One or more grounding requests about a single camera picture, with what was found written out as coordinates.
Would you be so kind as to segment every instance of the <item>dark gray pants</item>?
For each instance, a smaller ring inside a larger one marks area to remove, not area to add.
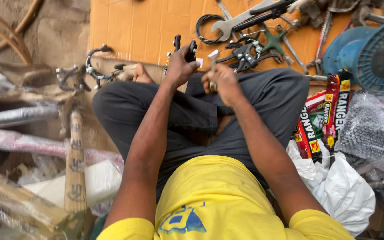
[[[206,95],[200,82],[202,74],[188,81],[186,93],[174,95],[168,118],[167,151],[160,167],[157,184],[159,199],[172,173],[189,159],[202,155],[221,155],[242,162],[269,188],[254,166],[236,117],[226,125],[221,135],[209,146],[192,143],[185,135],[195,132],[214,134],[217,116],[232,115],[217,94]],[[274,69],[238,75],[244,95],[284,147],[287,147],[309,91],[309,80],[291,69]],[[94,96],[93,109],[110,138],[127,159],[131,141],[158,91],[158,85],[115,82]]]

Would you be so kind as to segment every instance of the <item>blue print on t-shirt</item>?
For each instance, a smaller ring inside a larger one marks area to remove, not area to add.
[[[158,233],[172,234],[181,233],[184,234],[190,231],[207,232],[201,219],[194,212],[195,208],[182,206],[182,210],[171,213],[160,225]]]

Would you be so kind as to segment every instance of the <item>coiled black cable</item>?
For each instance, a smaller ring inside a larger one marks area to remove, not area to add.
[[[216,15],[216,14],[206,14],[202,17],[200,17],[200,19],[198,19],[198,21],[196,22],[196,27],[195,27],[195,32],[196,32],[196,35],[198,36],[198,38],[203,41],[205,44],[208,44],[208,45],[215,45],[215,44],[218,44],[218,43],[221,43],[221,41],[219,41],[221,39],[221,37],[223,36],[223,32],[220,33],[220,36],[216,39],[216,40],[208,40],[206,38],[204,38],[200,31],[199,31],[199,28],[201,27],[202,23],[208,19],[216,19],[216,20],[222,20],[224,21],[224,18],[220,15]]]

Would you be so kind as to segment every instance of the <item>cardboard sheet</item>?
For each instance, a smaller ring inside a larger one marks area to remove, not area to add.
[[[234,17],[253,7],[261,0],[222,0],[229,13]],[[219,14],[221,9],[215,0],[91,0],[90,16],[90,49],[100,48],[107,44],[114,49],[114,53],[104,54],[123,60],[165,65],[166,53],[173,51],[174,36],[182,35],[182,46],[189,44],[191,40],[197,41],[197,58],[204,60],[204,68],[210,66],[207,56],[218,49],[221,57],[229,55],[232,50],[225,50],[225,42],[218,45],[207,45],[201,42],[195,34],[196,21],[204,14]],[[300,18],[300,12],[286,14],[291,20]],[[336,14],[333,26],[328,34],[327,42],[323,50],[327,49],[344,29],[350,20],[349,14]],[[215,39],[218,32],[211,33],[209,22],[201,28],[201,34],[207,39]],[[282,19],[266,21],[273,35],[277,35],[274,27],[282,24],[284,29],[289,24]],[[320,29],[310,26],[301,27],[299,30],[291,30],[287,38],[304,63],[315,58]],[[283,48],[288,56],[294,59],[291,52]],[[285,67],[285,64],[277,64],[271,58],[259,63],[257,70]],[[294,63],[291,67],[302,72],[299,65]]]

